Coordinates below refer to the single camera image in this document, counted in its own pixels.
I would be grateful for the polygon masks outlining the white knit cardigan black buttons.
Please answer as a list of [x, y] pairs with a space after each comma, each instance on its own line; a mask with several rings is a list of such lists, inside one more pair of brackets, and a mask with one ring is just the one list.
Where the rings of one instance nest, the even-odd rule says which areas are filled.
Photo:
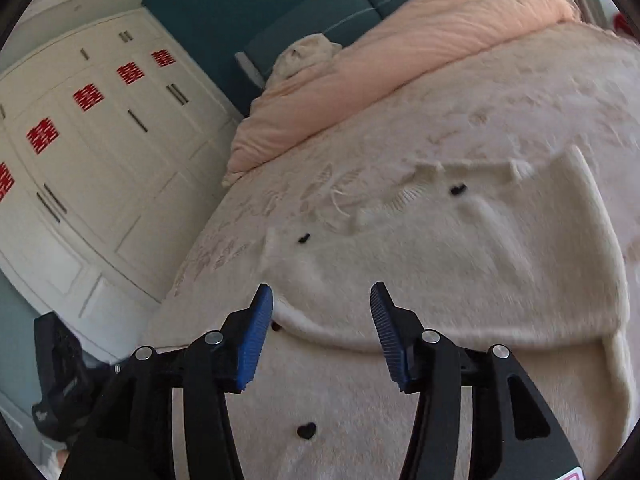
[[282, 332], [232, 404], [252, 479], [391, 479], [414, 401], [394, 389], [369, 310], [398, 306], [460, 346], [511, 347], [586, 474], [632, 419], [623, 255], [584, 155], [420, 165], [375, 197], [329, 198], [234, 256], [243, 292], [269, 284]]

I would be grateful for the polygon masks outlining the white wardrobe red stickers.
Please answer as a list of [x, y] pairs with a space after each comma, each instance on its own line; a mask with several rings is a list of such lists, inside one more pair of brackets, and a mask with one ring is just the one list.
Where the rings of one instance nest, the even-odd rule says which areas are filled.
[[1, 77], [1, 270], [85, 348], [131, 351], [220, 203], [240, 113], [145, 10]]

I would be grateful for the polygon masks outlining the beige crumpled cloth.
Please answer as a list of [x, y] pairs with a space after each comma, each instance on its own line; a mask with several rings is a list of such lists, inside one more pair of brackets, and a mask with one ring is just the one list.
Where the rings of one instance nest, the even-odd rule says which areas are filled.
[[300, 38], [279, 54], [266, 81], [266, 88], [270, 89], [306, 68], [332, 60], [342, 49], [341, 44], [329, 40], [323, 34]]

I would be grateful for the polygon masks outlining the floral beige bedspread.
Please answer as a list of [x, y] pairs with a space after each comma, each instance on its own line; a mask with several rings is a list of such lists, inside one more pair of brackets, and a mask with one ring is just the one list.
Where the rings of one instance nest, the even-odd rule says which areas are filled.
[[[568, 148], [584, 155], [623, 255], [628, 431], [639, 378], [639, 49], [584, 25], [554, 26], [424, 75], [247, 174], [190, 250], [145, 341], [185, 346], [246, 307], [262, 282], [243, 292], [235, 254], [329, 198], [378, 196], [420, 165], [539, 166]], [[265, 348], [282, 332], [273, 314], [278, 329]], [[257, 384], [265, 348], [255, 381], [228, 402], [247, 478], [231, 408]]]

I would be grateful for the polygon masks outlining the pink duvet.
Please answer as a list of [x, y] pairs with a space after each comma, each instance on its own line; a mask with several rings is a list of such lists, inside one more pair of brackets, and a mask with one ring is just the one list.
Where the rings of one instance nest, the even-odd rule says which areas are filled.
[[422, 75], [582, 18], [573, 0], [409, 0], [332, 60], [265, 86], [235, 131], [228, 188]]

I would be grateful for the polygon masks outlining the teal padded headboard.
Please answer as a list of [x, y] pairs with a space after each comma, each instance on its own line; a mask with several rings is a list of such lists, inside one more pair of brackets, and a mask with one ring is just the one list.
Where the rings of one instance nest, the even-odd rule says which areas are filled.
[[265, 88], [274, 63], [290, 44], [312, 34], [348, 47], [409, 0], [305, 0], [255, 36], [235, 55], [258, 89]]

